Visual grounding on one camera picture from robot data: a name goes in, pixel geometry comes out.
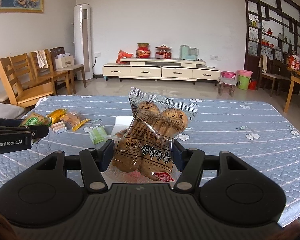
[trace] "small stool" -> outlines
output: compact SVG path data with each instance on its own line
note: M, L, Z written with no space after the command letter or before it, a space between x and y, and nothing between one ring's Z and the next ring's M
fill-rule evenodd
M218 94L222 96L223 87L227 86L229 87L229 95L233 97L234 95L234 87L237 84L237 81L232 78L219 78L219 86L218 86Z

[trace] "blue quilted bedspread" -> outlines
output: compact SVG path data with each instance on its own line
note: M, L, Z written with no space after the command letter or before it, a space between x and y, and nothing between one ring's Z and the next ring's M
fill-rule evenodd
M287 203L279 220L284 226L300 216L300 133L274 107L256 101L226 101L177 99L199 105L189 129L178 136L185 148L198 148L206 154L218 155L227 150L272 179L285 191ZM115 117L132 115L128 97L119 96L52 96L34 111L46 115L55 109L78 111L91 120L101 119L108 134ZM93 145L85 127L54 134L33 145L31 150L0 155L0 187L26 168L56 150L67 155L82 149L99 148ZM69 177L82 184L80 173L69 172ZM201 185L216 176L204 171Z

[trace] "pink bucket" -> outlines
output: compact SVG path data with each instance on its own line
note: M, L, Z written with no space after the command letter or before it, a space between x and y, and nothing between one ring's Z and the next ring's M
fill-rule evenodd
M236 75L237 75L236 73L230 72L230 71L222 71L221 72L221 77L225 77L225 78L232 78L232 79L234 79Z
M237 70L238 75L244 76L244 77L251 77L252 71L249 70Z

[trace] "red logo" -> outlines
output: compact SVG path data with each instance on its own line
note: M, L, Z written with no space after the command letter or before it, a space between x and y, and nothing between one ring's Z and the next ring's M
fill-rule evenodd
M173 177L170 176L167 172L156 172L156 177L163 182L172 182L174 181Z

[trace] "tile floor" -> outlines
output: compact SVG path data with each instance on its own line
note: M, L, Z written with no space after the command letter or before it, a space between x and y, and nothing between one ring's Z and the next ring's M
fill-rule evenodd
M197 99L233 99L244 101L263 101L274 106L287 120L294 125L300 132L300 95L293 95L288 113L283 112L287 93L281 92L279 96L269 96L269 90L259 89L241 90L236 89L234 97L224 89L223 95L218 95L218 88L210 82L196 82L195 85L190 81L167 81L167 80L138 80L109 78L93 79L84 88L83 83L76 81L77 95L101 95L101 96L126 96L130 88L136 87L146 92L165 95L170 98L197 98ZM58 91L59 95L66 95L66 89Z

